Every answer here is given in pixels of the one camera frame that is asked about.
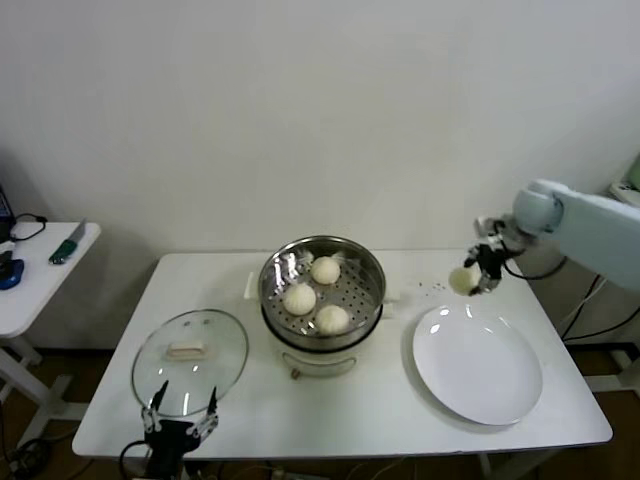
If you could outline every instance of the knife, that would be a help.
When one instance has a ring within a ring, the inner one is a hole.
[[[49,263],[51,265],[63,265],[67,263],[71,254],[76,251],[76,248],[78,248],[78,242],[82,237],[84,237],[86,224],[87,220],[82,220],[73,233],[60,244],[55,252],[53,252],[53,255],[49,257]]]

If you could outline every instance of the cable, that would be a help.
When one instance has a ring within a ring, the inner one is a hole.
[[[584,298],[582,299],[583,301],[586,300],[586,298],[591,295],[591,292],[593,292],[593,289],[596,286],[596,283],[598,283],[598,279],[600,278],[600,275],[596,275],[595,278],[593,279],[593,282],[591,282],[591,285],[589,286],[589,290],[587,290],[587,293],[584,294]],[[569,324],[569,326],[567,327],[567,329],[564,331],[564,333],[560,336],[561,339],[564,340],[564,337],[567,336],[567,334],[569,333],[569,330],[571,330],[573,328],[573,326],[576,324],[576,322],[578,321],[578,318],[580,318],[580,314],[582,313],[582,309],[584,308],[584,303],[582,303],[580,305],[580,307],[578,307],[578,311],[576,312],[575,316],[573,317],[573,320],[571,320],[571,323]]]
[[[382,470],[380,470],[378,473],[376,473],[373,477],[371,477],[371,480],[376,480],[376,478],[378,478],[380,475],[382,475],[384,472],[386,472],[387,470],[392,469],[393,467],[397,467],[398,465],[400,465],[404,459],[407,457],[402,457],[399,460],[396,460],[395,462],[390,463],[389,465],[387,465],[386,467],[384,467]]]
[[[248,467],[245,468],[244,470],[240,470],[238,473],[236,473],[233,477],[231,477],[229,480],[236,480],[236,478],[241,477],[242,475],[244,475],[245,473],[247,473],[249,470],[256,470],[256,469],[260,469],[260,470],[269,470],[269,471],[273,471],[275,470],[275,468],[272,467],[264,467],[262,465],[254,465],[252,467]]]
[[[638,315],[638,313],[640,313],[640,307],[636,308],[636,310],[623,322],[618,323],[617,325],[614,325],[613,327],[609,327],[609,328],[605,328],[604,330],[600,330],[598,332],[594,332],[594,333],[589,333],[587,335],[580,335],[578,337],[570,337],[570,338],[565,338],[564,341],[568,342],[569,340],[582,340],[583,338],[590,338],[590,337],[595,337],[596,335],[602,335],[603,333],[609,333],[613,330],[616,330],[620,327],[625,326],[627,323],[629,323],[631,320],[633,320],[635,318],[636,315]]]
[[[127,475],[127,471],[124,468],[124,456],[125,456],[125,454],[132,447],[135,447],[137,445],[146,445],[146,444],[147,444],[147,442],[145,442],[144,440],[136,440],[135,442],[131,442],[129,445],[124,447],[122,449],[122,451],[120,452],[120,457],[118,458],[118,469],[120,470],[120,476],[122,477],[123,480],[129,480],[129,476]]]
[[[71,475],[69,475],[64,480],[73,480],[74,478],[78,478],[80,475],[82,475],[84,472],[86,472],[91,465],[93,465],[93,460],[88,460],[84,465],[82,465],[82,467],[80,467],[78,470],[73,472]]]
[[[349,470],[349,473],[347,473],[347,476],[344,477],[344,480],[349,480],[351,476],[356,472],[356,470],[358,470],[360,467],[363,467],[364,465],[366,465],[366,463],[359,463],[355,467],[351,468],[351,470]]]
[[[584,299],[578,305],[576,305],[573,310],[571,310],[562,320],[560,320],[560,322],[558,322],[558,329],[562,329],[566,321],[569,320],[578,310],[580,310],[589,300],[595,297],[600,292],[600,290],[602,290],[602,287],[604,287],[606,284],[607,279],[604,279],[602,283],[600,283],[600,285],[598,285],[598,287],[593,291],[593,293],[584,297]]]
[[[49,443],[58,443],[58,442],[61,442],[62,440],[66,440],[69,437],[72,437],[73,434],[78,431],[78,428],[80,428],[80,425],[78,425],[75,428],[72,428],[68,432],[61,433],[60,435],[54,435],[52,437],[42,437],[42,440]]]
[[[33,213],[21,213],[20,215],[15,217],[15,220],[17,221],[19,218],[22,218],[22,217],[32,217],[36,222],[39,222],[42,225],[40,226],[40,230],[36,231],[35,233],[32,233],[31,235],[27,235],[26,237],[18,238],[11,235],[9,238],[11,239],[12,242],[24,242],[25,240],[29,240],[35,237],[36,235],[39,235],[40,233],[44,232],[44,230],[47,228],[47,222],[49,221],[47,220],[47,217],[43,217],[42,215],[34,215]]]
[[[8,462],[9,455],[7,454],[7,439],[4,428],[4,408],[2,402],[0,402],[0,428],[2,428],[2,437],[0,437],[0,441],[2,442],[2,455],[4,455],[4,459]]]
[[[218,480],[222,480],[222,470],[224,470],[225,465],[226,462],[220,462],[220,465],[218,465],[218,471],[216,472],[216,477]]]
[[[549,270],[546,273],[542,273],[540,275],[531,275],[531,276],[527,276],[527,275],[520,275],[519,273],[514,272],[513,270],[511,270],[511,268],[509,267],[509,265],[507,264],[507,262],[504,262],[504,269],[507,271],[507,273],[509,275],[511,275],[512,277],[516,277],[519,278],[521,280],[544,280],[545,278],[549,278],[552,277],[553,275],[555,275],[556,273],[558,273],[560,270],[562,270],[562,268],[567,264],[567,257],[564,257],[562,260],[560,260],[560,263],[558,263],[558,265],[556,265],[555,267],[553,267],[551,270]]]
[[[9,453],[9,468],[16,479],[36,477],[47,467],[51,457],[51,443],[33,438]]]

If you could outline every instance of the glass lid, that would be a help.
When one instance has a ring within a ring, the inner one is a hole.
[[[168,380],[158,408],[167,417],[207,408],[214,387],[221,399],[240,377],[249,352],[242,324],[222,310],[194,310],[172,318],[140,347],[131,381],[136,398],[150,405]]]

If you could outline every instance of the white bun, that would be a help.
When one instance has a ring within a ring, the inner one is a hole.
[[[306,315],[316,306],[316,292],[306,283],[292,285],[284,292],[282,304],[291,315]]]
[[[340,264],[331,257],[317,258],[311,265],[311,277],[320,285],[331,285],[340,277]]]
[[[336,305],[322,307],[316,314],[316,328],[322,335],[337,335],[349,326],[349,314]]]
[[[456,268],[449,274],[449,285],[458,295],[469,295],[478,286],[480,276],[477,268]]]

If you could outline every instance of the perforated steamer tray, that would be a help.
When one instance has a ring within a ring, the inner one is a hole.
[[[311,277],[313,259],[335,256],[340,277],[333,285],[320,285]],[[307,283],[316,292],[315,308],[294,316],[283,306],[284,292],[292,284]],[[285,245],[269,258],[258,281],[262,311],[271,331],[285,343],[311,352],[335,352],[365,338],[382,313],[385,277],[373,254],[340,237],[316,236]],[[349,314],[349,327],[338,335],[321,335],[315,326],[318,310],[337,305]]]

